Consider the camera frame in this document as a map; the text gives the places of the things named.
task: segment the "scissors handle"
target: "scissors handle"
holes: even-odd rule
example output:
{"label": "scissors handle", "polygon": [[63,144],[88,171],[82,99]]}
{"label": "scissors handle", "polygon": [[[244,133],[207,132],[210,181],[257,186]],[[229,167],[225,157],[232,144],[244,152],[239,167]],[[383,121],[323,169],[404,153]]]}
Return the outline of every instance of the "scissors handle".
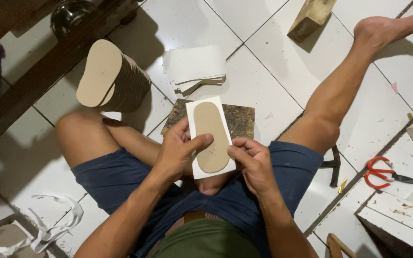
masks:
{"label": "scissors handle", "polygon": [[387,163],[389,165],[389,163],[388,163],[388,161],[390,161],[389,159],[387,159],[386,157],[383,157],[383,156],[376,156],[368,162],[368,169],[371,170],[371,171],[377,172],[377,173],[396,173],[394,170],[390,170],[390,169],[376,169],[376,168],[373,168],[372,166],[374,166],[374,164],[379,160],[385,161],[385,163]]}
{"label": "scissors handle", "polygon": [[370,181],[369,181],[369,175],[374,175],[377,177],[380,177],[383,180],[387,180],[388,177],[385,175],[382,175],[380,173],[377,173],[376,171],[372,171],[372,170],[368,170],[365,174],[364,174],[364,180],[366,181],[366,184],[368,184],[370,187],[374,188],[374,189],[382,189],[385,188],[387,186],[390,186],[389,183],[383,184],[383,185],[373,185]]}

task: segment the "white tile floor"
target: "white tile floor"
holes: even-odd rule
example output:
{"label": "white tile floor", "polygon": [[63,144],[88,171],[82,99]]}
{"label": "white tile floor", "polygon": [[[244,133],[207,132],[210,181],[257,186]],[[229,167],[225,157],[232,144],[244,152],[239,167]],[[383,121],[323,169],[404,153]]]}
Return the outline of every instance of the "white tile floor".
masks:
{"label": "white tile floor", "polygon": [[[286,34],[304,0],[146,0],[135,20],[117,27],[108,38],[149,73],[151,93],[132,114],[107,115],[121,118],[162,142],[160,131],[177,98],[198,100],[219,95],[225,104],[254,107],[255,139],[269,144],[302,113],[315,88],[346,56],[355,24],[368,16],[396,17],[409,2],[338,0],[325,25],[296,44]],[[409,14],[413,14],[413,7],[405,16]],[[20,38],[9,33],[1,39],[7,56],[3,59],[3,77],[9,85],[56,43],[48,20],[43,19]],[[202,86],[190,96],[175,94],[162,71],[163,51],[209,44],[221,46],[228,58],[226,83]],[[413,112],[413,34],[388,47],[375,64],[369,67],[341,126],[337,142],[342,153],[340,180],[352,179],[407,123],[407,113]],[[22,212],[33,208],[48,225],[67,220],[69,214],[62,219],[67,208],[32,195],[63,193],[83,206],[83,221],[58,243],[71,256],[107,217],[75,182],[52,127],[62,115],[83,108],[75,97],[83,70],[84,60],[0,137],[0,194],[11,204]],[[395,81],[401,95],[390,87]],[[273,117],[265,118],[269,112]],[[396,161],[399,173],[409,171],[413,177],[413,143],[407,135],[385,156]],[[328,152],[325,159],[332,160],[332,153]],[[302,231],[337,196],[337,189],[329,187],[331,173],[332,169],[320,169],[301,200],[295,221]],[[378,255],[353,215],[371,191],[360,181],[308,237],[321,257],[326,255],[324,244],[330,232],[354,251]],[[394,184],[387,191],[406,198],[411,189]],[[339,227],[340,222],[347,226]],[[361,240],[351,238],[351,232]]]}

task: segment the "knee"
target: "knee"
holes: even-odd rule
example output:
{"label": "knee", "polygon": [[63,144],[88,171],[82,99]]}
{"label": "knee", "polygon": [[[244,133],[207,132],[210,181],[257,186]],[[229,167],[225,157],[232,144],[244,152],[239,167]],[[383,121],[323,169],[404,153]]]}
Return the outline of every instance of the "knee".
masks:
{"label": "knee", "polygon": [[307,114],[306,119],[309,121],[309,126],[316,128],[317,134],[319,134],[321,139],[326,142],[329,146],[334,146],[337,139],[341,133],[339,129],[339,124],[335,121],[330,120],[320,114]]}
{"label": "knee", "polygon": [[101,115],[93,112],[74,111],[62,116],[55,125],[57,137],[83,132],[93,124],[101,123]]}

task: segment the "pink scrap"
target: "pink scrap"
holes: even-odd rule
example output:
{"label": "pink scrap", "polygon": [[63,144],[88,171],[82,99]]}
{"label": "pink scrap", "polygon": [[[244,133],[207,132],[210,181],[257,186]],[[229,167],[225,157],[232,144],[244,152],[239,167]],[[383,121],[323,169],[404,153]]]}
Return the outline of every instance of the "pink scrap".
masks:
{"label": "pink scrap", "polygon": [[393,82],[393,84],[391,85],[391,88],[393,89],[393,91],[398,94],[398,85],[396,85],[396,82]]}

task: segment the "scissors blade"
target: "scissors blade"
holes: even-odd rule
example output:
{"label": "scissors blade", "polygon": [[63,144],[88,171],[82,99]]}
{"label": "scissors blade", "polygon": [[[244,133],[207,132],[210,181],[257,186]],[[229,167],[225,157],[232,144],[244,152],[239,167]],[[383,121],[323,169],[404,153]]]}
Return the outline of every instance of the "scissors blade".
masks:
{"label": "scissors blade", "polygon": [[402,183],[413,184],[413,178],[410,178],[408,176],[398,175],[394,173],[391,177],[394,178],[396,181],[399,181]]}

